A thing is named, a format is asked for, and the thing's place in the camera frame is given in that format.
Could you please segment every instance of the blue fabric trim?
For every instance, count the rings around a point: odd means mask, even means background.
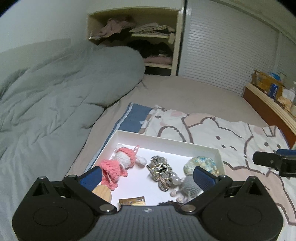
[[[116,122],[113,130],[111,131],[111,133],[107,137],[107,139],[104,142],[104,144],[102,145],[102,147],[97,151],[97,153],[94,155],[94,157],[92,158],[92,160],[88,164],[85,172],[93,167],[96,159],[100,155],[101,151],[103,150],[103,148],[105,147],[105,145],[107,144],[108,140],[113,135],[113,133],[115,133],[117,130],[138,133],[139,130],[141,129],[141,126],[142,126],[142,124],[140,122],[145,121],[147,115],[149,114],[149,112],[152,109],[153,108],[151,108],[151,107],[146,107],[146,106],[142,106],[139,104],[129,103],[125,113]]]

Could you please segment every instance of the blue gripper pad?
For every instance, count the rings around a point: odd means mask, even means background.
[[[196,167],[193,171],[194,182],[205,192],[214,186],[218,178],[201,167]]]
[[[102,170],[99,167],[93,167],[86,173],[78,177],[81,186],[92,191],[102,181]]]
[[[278,149],[276,154],[281,156],[296,156],[296,150]]]

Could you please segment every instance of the gray crocheted toy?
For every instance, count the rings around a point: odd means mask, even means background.
[[[180,196],[176,199],[179,203],[186,203],[191,199],[198,196],[201,188],[194,182],[193,175],[188,175],[185,177],[183,182],[179,185],[179,190],[171,191],[170,195],[172,197],[177,196],[178,193],[183,194],[183,197]]]

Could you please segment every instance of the white tray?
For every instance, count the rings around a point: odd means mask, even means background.
[[[165,157],[177,173],[178,177],[185,177],[183,167],[185,163],[196,156],[207,156],[211,158],[217,166],[220,174],[225,174],[224,166],[218,149],[196,144],[180,142],[175,140],[152,137],[138,133],[117,130],[98,156],[94,166],[98,166],[104,159],[111,159],[114,156],[115,147],[122,144],[128,148],[134,149],[136,145],[140,146],[138,156],[144,157],[147,164],[151,157],[159,155]],[[158,188],[157,182],[153,181],[147,167],[138,166],[128,169],[127,177],[120,177],[118,187],[112,191],[111,204],[119,209],[119,199],[144,196],[146,205],[158,205],[160,202],[176,200],[170,196],[170,190],[163,192]]]

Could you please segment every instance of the louvered closet door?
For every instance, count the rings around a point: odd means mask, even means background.
[[[293,81],[296,81],[296,44],[285,35],[282,38],[277,72],[287,76],[285,80],[287,88],[290,88],[293,85]]]
[[[274,67],[278,33],[210,0],[188,0],[179,76],[242,94],[254,69]]]

